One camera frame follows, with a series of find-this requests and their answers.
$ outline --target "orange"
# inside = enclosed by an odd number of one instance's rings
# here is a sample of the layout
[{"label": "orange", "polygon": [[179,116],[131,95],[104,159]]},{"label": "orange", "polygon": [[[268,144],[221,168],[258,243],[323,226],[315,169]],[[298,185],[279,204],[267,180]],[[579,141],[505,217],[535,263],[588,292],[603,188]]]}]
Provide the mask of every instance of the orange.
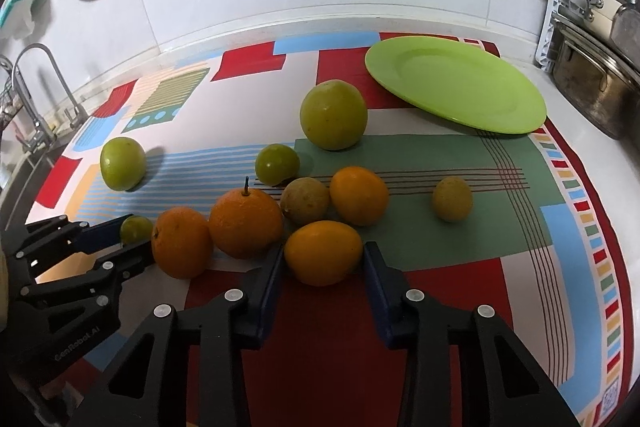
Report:
[{"label": "orange", "polygon": [[158,266],[176,279],[197,277],[207,268],[213,242],[207,219],[187,206],[174,206],[158,217],[151,235]]},{"label": "orange", "polygon": [[218,198],[209,216],[209,232],[220,250],[235,259],[260,255],[282,237],[282,213],[260,188],[235,188]]},{"label": "orange", "polygon": [[375,172],[345,167],[331,178],[329,194],[340,217],[358,227],[378,222],[389,202],[389,189]]},{"label": "orange", "polygon": [[284,259],[296,278],[329,286],[347,277],[362,257],[362,240],[349,225],[316,221],[297,229],[284,246]]}]

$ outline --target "striped border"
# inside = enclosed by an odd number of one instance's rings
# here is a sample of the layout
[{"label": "striped border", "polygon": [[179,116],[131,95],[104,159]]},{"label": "striped border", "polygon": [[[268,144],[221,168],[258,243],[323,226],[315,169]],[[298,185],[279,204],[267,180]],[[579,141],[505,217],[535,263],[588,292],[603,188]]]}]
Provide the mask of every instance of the striped border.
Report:
[{"label": "striped border", "polygon": [[600,288],[602,323],[606,325],[602,338],[607,364],[601,384],[604,391],[595,406],[591,405],[577,415],[581,418],[582,427],[597,427],[628,393],[632,357],[624,357],[623,353],[633,352],[633,340],[629,323],[630,302],[625,302],[629,295],[626,269],[609,219],[575,153],[550,120],[533,131],[530,138],[543,153],[550,170],[555,173],[556,183],[566,203],[579,219],[577,224],[583,231],[586,245],[590,246],[588,251],[593,259],[595,282]]}]

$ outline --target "kiwi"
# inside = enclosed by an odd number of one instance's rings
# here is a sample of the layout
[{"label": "kiwi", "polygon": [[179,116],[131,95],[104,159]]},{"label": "kiwi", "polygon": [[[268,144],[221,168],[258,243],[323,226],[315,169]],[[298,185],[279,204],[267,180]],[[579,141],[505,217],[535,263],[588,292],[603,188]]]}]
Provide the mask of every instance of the kiwi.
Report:
[{"label": "kiwi", "polygon": [[329,189],[314,178],[293,180],[280,198],[284,216],[301,226],[322,219],[329,203]]}]

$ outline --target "red border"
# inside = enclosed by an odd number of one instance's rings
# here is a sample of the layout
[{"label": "red border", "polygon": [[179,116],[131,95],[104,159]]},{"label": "red border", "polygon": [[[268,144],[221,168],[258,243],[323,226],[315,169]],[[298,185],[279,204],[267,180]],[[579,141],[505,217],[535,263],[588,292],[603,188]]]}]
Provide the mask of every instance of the red border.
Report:
[{"label": "red border", "polygon": [[605,238],[607,243],[607,247],[609,248],[609,254],[611,256],[611,260],[613,261],[613,266],[616,271],[616,276],[618,277],[618,293],[620,296],[620,302],[622,303],[622,321],[623,326],[625,328],[624,333],[624,349],[625,349],[625,358],[622,365],[622,375],[620,377],[620,397],[618,398],[618,403],[613,411],[609,413],[608,418],[612,418],[612,416],[618,411],[618,408],[626,398],[626,395],[629,393],[629,386],[631,381],[631,366],[633,363],[633,353],[634,353],[634,337],[633,337],[633,311],[631,308],[631,290],[629,286],[628,274],[626,273],[625,261],[622,257],[622,250],[620,250],[620,244],[618,243],[618,238],[616,237],[616,232],[613,230],[611,226],[611,222],[609,217],[604,211],[604,207],[602,206],[602,202],[600,201],[600,197],[596,192],[596,189],[591,184],[589,177],[587,176],[587,172],[584,170],[584,166],[580,161],[580,158],[576,155],[576,153],[569,147],[568,143],[565,142],[564,138],[562,138],[561,134],[551,123],[551,120],[548,118],[545,120],[545,127],[549,131],[549,134],[556,141],[560,150],[564,155],[569,159],[569,163],[571,163],[572,167],[575,169],[576,173],[580,177],[582,181],[582,185],[584,189],[587,191],[587,195],[591,200],[591,204],[593,205],[593,210],[596,213],[598,218],[598,222],[600,224],[600,229],[602,230],[602,235]]}]

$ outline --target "silver rivet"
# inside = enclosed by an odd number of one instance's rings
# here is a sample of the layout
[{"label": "silver rivet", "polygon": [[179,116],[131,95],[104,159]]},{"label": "silver rivet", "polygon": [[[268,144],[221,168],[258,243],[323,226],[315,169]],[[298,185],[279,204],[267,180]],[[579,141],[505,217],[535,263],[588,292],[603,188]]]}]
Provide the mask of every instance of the silver rivet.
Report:
[{"label": "silver rivet", "polygon": [[243,295],[244,294],[242,293],[242,290],[237,290],[237,289],[227,290],[225,292],[225,299],[231,302],[235,302],[235,301],[239,301]]},{"label": "silver rivet", "polygon": [[407,291],[407,293],[405,293],[405,295],[406,298],[413,302],[420,302],[422,299],[424,299],[424,293],[422,293],[420,290],[409,290]]},{"label": "silver rivet", "polygon": [[495,315],[495,310],[493,308],[491,308],[491,306],[489,306],[489,304],[480,304],[478,306],[478,314],[481,317],[484,317],[486,319],[490,319],[491,317],[493,317]]},{"label": "silver rivet", "polygon": [[171,306],[169,306],[169,304],[158,304],[158,306],[156,306],[156,309],[154,310],[154,315],[159,318],[166,317],[170,313]]}]

